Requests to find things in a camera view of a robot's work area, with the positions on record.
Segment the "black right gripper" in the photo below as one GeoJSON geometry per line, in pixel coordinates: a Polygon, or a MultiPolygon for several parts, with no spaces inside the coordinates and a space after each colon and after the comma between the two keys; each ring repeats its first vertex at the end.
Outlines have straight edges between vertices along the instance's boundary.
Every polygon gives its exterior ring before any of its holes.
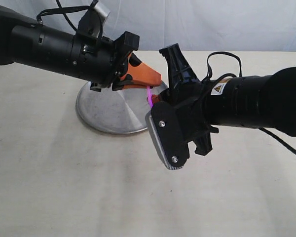
{"type": "MultiPolygon", "coordinates": [[[[194,142],[195,153],[205,156],[213,149],[210,133],[218,132],[206,121],[203,111],[203,101],[213,85],[212,71],[208,69],[205,78],[199,80],[178,43],[159,53],[166,59],[169,80],[169,89],[161,98],[174,107],[184,142],[194,142]]],[[[153,104],[160,102],[160,96],[153,94],[152,101],[153,104]]]]}

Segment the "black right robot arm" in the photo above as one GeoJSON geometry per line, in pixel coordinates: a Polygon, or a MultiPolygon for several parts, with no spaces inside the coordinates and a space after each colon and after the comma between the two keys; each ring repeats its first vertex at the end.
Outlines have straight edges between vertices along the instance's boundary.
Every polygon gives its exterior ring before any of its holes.
{"type": "Polygon", "coordinates": [[[218,126],[274,128],[296,137],[296,66],[267,76],[226,73],[217,79],[208,67],[199,79],[178,44],[159,52],[169,87],[157,96],[147,124],[161,158],[188,158],[189,142],[207,155],[218,126]]]}

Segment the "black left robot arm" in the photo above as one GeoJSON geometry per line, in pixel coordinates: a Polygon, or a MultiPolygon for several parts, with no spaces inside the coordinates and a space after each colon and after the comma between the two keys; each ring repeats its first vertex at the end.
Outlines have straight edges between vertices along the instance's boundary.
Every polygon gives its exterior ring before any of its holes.
{"type": "Polygon", "coordinates": [[[124,32],[112,40],[103,35],[109,10],[90,5],[46,9],[36,18],[0,5],[0,66],[20,63],[90,82],[90,89],[113,91],[161,85],[161,74],[136,55],[140,38],[124,32]],[[74,34],[44,25],[42,18],[84,11],[74,34]]]}

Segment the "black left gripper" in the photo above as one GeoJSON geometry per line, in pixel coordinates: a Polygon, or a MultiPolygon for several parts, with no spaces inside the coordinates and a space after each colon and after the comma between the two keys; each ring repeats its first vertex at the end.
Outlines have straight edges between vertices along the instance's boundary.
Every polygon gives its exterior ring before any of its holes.
{"type": "Polygon", "coordinates": [[[116,40],[74,36],[73,76],[112,90],[150,88],[161,85],[161,74],[143,63],[133,52],[140,37],[124,32],[116,40]]]}

